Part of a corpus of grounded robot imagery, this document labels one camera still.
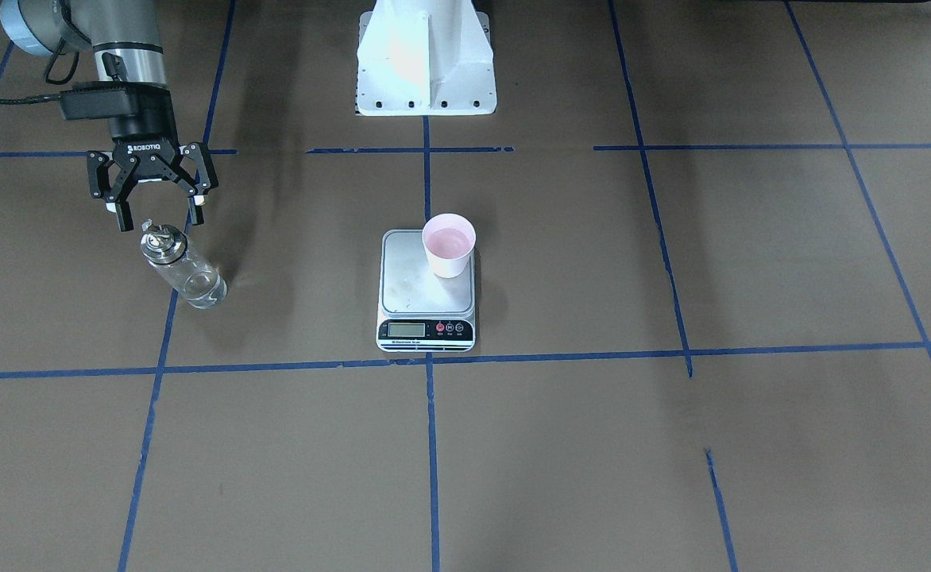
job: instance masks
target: kitchen scale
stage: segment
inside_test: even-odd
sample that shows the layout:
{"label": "kitchen scale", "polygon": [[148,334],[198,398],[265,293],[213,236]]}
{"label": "kitchen scale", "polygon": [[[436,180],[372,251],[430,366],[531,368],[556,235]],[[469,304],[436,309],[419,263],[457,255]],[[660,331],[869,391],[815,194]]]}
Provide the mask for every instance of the kitchen scale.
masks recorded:
{"label": "kitchen scale", "polygon": [[384,351],[469,351],[476,345],[473,257],[454,278],[430,271],[421,230],[381,240],[377,347]]}

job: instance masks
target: metal bottle cap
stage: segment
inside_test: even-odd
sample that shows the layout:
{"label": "metal bottle cap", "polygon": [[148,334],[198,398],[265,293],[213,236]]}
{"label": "metal bottle cap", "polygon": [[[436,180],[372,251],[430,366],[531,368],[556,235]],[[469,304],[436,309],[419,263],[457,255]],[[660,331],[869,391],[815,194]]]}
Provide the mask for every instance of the metal bottle cap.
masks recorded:
{"label": "metal bottle cap", "polygon": [[151,220],[141,225],[141,253],[157,265],[170,265],[187,251],[187,235],[173,225],[153,225]]}

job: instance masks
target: bottle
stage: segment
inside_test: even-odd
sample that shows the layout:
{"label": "bottle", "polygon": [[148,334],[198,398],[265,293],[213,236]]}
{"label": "bottle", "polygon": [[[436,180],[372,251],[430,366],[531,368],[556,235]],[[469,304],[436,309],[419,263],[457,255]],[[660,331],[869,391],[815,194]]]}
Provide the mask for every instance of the bottle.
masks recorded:
{"label": "bottle", "polygon": [[192,307],[207,309],[226,297],[226,282],[208,260],[193,250],[190,240],[172,225],[141,225],[141,253]]}

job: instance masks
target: blue joint cap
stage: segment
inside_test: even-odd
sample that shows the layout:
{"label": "blue joint cap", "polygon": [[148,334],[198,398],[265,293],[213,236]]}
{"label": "blue joint cap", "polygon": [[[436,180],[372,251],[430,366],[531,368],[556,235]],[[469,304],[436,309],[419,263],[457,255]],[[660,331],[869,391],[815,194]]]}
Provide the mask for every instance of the blue joint cap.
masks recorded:
{"label": "blue joint cap", "polygon": [[34,36],[34,32],[31,32],[31,28],[24,21],[24,14],[20,11],[19,0],[3,0],[3,3],[0,4],[0,22],[7,36],[21,50],[33,56],[52,55],[52,52]]}

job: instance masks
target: cup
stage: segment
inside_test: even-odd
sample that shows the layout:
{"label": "cup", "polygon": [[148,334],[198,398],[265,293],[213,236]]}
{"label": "cup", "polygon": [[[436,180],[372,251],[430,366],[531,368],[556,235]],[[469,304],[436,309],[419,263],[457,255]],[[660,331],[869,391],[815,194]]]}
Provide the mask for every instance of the cup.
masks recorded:
{"label": "cup", "polygon": [[476,246],[476,229],[459,214],[437,214],[423,227],[423,249],[430,271],[441,278],[454,278],[469,265]]}

